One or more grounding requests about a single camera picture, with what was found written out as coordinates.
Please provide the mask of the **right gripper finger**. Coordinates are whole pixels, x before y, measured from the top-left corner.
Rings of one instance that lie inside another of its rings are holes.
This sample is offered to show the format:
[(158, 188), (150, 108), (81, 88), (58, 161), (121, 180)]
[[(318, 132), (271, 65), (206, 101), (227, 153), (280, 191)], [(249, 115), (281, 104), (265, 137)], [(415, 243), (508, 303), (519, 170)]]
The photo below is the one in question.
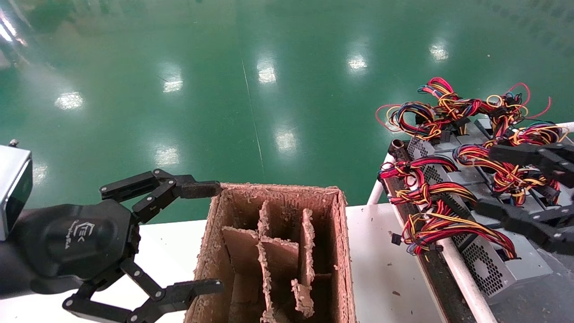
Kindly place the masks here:
[(573, 205), (530, 214), (523, 207), (481, 199), (475, 211), (498, 221), (506, 231), (524, 236), (547, 252), (574, 255)]
[(556, 180), (568, 188), (574, 187), (573, 145), (562, 143), (495, 145), (488, 155), (492, 160), (501, 163), (532, 165), (545, 177)]

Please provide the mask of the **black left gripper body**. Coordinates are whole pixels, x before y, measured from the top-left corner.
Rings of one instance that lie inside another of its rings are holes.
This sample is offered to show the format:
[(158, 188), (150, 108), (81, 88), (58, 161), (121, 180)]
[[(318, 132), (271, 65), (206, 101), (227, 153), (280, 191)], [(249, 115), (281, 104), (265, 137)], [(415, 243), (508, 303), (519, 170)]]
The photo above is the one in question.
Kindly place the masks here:
[(102, 291), (138, 252), (138, 222), (113, 200), (24, 210), (1, 243), (1, 298), (52, 295), (86, 282)]

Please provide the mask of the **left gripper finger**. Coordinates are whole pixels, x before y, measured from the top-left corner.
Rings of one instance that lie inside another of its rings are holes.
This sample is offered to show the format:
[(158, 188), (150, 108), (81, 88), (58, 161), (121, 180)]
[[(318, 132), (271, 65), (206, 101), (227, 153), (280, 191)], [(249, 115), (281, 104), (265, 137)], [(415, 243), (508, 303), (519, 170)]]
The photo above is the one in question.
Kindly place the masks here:
[[(99, 289), (109, 287), (122, 276), (128, 276), (148, 295), (135, 310), (129, 310), (91, 298)], [(98, 323), (155, 323), (163, 315), (187, 310), (199, 296), (224, 292), (218, 279), (178, 282), (162, 288), (133, 259), (126, 259), (91, 280), (82, 283), (78, 291), (63, 302), (68, 313)]]
[(141, 196), (142, 200), (132, 206), (138, 223), (149, 222), (178, 198), (211, 198), (221, 191), (218, 181), (197, 181), (192, 175), (172, 175), (159, 168), (105, 184), (99, 189), (102, 200), (124, 202)]

